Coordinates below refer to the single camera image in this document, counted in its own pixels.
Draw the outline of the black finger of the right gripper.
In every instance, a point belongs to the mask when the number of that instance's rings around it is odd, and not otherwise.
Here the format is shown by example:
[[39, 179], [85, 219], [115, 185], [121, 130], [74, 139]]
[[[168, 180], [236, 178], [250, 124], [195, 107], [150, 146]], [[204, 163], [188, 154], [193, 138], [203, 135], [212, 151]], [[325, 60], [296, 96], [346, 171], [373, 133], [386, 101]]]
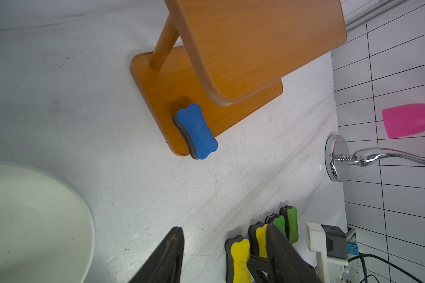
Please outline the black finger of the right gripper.
[[271, 283], [270, 266], [266, 258], [251, 255], [247, 268], [255, 283]]

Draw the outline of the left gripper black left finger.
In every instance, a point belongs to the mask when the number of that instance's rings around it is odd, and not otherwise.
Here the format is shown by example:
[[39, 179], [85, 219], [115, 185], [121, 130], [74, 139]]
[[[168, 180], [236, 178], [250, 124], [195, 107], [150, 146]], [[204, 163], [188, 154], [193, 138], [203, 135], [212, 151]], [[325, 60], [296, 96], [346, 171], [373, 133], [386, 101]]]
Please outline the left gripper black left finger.
[[130, 283], [179, 283], [184, 256], [184, 233], [173, 227]]

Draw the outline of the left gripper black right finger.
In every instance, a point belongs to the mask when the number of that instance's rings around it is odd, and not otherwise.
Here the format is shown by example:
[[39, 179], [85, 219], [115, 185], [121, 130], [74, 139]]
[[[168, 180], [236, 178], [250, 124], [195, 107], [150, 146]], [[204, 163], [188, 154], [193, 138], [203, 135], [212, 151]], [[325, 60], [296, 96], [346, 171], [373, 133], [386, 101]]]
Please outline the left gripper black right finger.
[[273, 283], [320, 283], [315, 271], [298, 254], [278, 227], [266, 231], [270, 280]]

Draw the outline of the yellow bottom eraser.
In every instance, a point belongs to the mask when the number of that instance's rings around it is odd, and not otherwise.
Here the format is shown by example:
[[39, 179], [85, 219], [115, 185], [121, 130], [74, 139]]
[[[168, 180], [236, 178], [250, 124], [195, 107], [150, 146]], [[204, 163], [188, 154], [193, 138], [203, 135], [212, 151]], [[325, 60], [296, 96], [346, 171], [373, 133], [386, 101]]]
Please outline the yellow bottom eraser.
[[248, 229], [249, 241], [250, 241], [250, 253], [251, 255], [268, 258], [268, 252], [266, 248], [266, 231], [268, 225], [263, 222], [257, 222], [251, 225]]
[[226, 283], [251, 283], [252, 276], [247, 267], [250, 259], [250, 241], [239, 235], [226, 240]]

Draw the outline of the green bottom eraser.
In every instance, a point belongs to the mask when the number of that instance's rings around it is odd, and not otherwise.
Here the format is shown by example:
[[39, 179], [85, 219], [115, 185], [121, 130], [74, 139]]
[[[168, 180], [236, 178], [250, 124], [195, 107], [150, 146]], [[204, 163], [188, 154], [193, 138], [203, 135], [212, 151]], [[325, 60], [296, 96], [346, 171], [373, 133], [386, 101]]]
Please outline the green bottom eraser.
[[274, 226], [276, 226], [281, 231], [281, 233], [284, 236], [286, 236], [286, 227], [285, 227], [286, 221], [283, 215], [273, 213], [266, 217], [265, 223], [274, 224]]
[[298, 233], [298, 210], [294, 206], [285, 206], [280, 209], [280, 214], [285, 219], [285, 233], [291, 244], [299, 240]]

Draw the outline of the blue bottom eraser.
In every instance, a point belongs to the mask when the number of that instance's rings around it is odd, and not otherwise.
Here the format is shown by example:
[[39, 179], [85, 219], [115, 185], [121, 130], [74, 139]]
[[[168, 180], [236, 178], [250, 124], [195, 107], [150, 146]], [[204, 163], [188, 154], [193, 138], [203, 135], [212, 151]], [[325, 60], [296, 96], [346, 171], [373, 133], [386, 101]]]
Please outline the blue bottom eraser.
[[185, 139], [193, 159], [204, 160], [218, 149], [218, 142], [197, 103], [178, 110], [173, 121]]

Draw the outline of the orange two-tier shelf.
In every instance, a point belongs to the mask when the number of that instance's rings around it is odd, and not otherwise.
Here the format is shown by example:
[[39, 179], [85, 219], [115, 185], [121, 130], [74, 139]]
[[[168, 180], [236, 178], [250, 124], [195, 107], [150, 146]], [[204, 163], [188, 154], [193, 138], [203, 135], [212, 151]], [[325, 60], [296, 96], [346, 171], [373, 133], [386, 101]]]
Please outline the orange two-tier shelf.
[[169, 148], [198, 154], [180, 111], [195, 103], [213, 136], [283, 92], [282, 78], [347, 40], [339, 1], [167, 1], [152, 52], [131, 73]]

